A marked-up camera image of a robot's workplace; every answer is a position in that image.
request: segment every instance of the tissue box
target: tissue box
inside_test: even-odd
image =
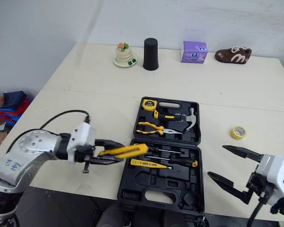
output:
[[[207,46],[203,42],[184,41],[181,50],[181,62],[203,63],[207,55]]]

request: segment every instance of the roll of tape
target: roll of tape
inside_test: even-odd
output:
[[[236,140],[241,140],[245,137],[246,131],[241,126],[236,126],[231,130],[231,137],[233,137]]]

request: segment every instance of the figurine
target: figurine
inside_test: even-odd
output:
[[[132,49],[127,43],[119,43],[115,49],[116,57],[114,63],[119,67],[130,67],[137,63],[137,57],[132,53]]]

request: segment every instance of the black cup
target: black cup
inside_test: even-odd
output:
[[[158,41],[154,38],[145,39],[143,68],[153,71],[158,67]]]

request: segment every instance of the white tabletop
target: white tabletop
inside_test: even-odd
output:
[[[0,157],[4,156],[8,145],[21,132],[40,127],[50,117],[65,110],[88,111],[91,124],[97,129],[97,138],[128,145],[133,137],[135,118],[143,96],[196,101],[200,103],[202,138],[199,147],[203,156],[205,212],[249,218],[257,204],[257,196],[254,195],[250,204],[246,205],[223,191],[207,176],[207,172],[227,177],[237,189],[243,191],[247,190],[245,185],[257,163],[233,155],[222,145],[284,155],[284,69],[279,60],[252,57],[246,65],[232,65],[215,62],[212,54],[209,54],[203,65],[187,64],[178,62],[179,51],[159,50],[160,68],[148,72],[141,68],[140,48],[134,48],[140,57],[138,65],[120,69],[112,64],[114,46],[87,44],[83,54],[78,57],[80,47],[77,45],[73,48],[8,134],[0,146]],[[237,89],[243,95],[234,90],[231,82],[234,83],[235,79],[230,69],[240,75],[243,72],[246,74],[240,82],[236,82],[239,83]],[[255,84],[249,82],[251,75],[253,78],[258,76],[253,79],[257,81],[258,91]],[[46,129],[70,132],[83,119],[80,113],[70,113],[53,121]],[[243,140],[230,137],[229,131],[235,125],[247,130]],[[123,166],[124,162],[110,166],[92,165],[89,174],[83,174],[83,164],[48,161],[31,185],[116,199]],[[283,215],[270,214],[269,206],[264,206],[257,218],[284,221]]]
[[[180,51],[159,50],[159,68],[143,69],[143,48],[133,47],[134,67],[113,64],[115,46],[77,44],[46,88],[122,97],[164,97],[284,111],[284,69],[276,58],[251,56],[245,65],[222,64],[208,53],[204,64],[181,63]]]

